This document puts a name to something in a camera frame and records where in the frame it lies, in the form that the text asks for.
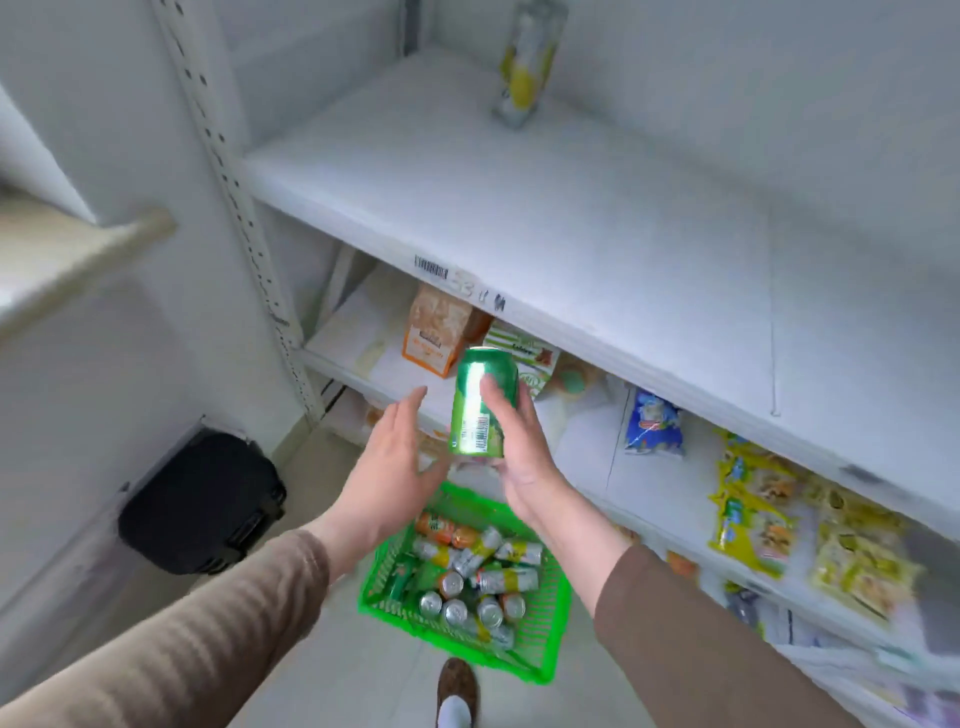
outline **blue snack package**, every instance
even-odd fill
[[[680,410],[667,400],[637,387],[634,412],[627,425],[626,450],[638,455],[661,452],[683,457]]]

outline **white sock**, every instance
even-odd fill
[[[450,695],[440,705],[438,728],[470,728],[470,708],[460,695]]]

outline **brown shoe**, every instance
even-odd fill
[[[440,706],[451,695],[460,695],[470,708],[470,723],[477,721],[477,708],[480,703],[480,687],[470,666],[458,657],[451,657],[444,663],[437,683],[437,720],[440,719]]]

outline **brown sweater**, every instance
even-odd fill
[[[321,543],[288,532],[0,708],[0,728],[226,726],[313,627],[328,576]],[[595,625],[659,728],[861,728],[643,546],[617,563]]]

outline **black bag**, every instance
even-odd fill
[[[170,573],[219,573],[283,516],[286,497],[256,445],[205,429],[127,503],[120,538]]]

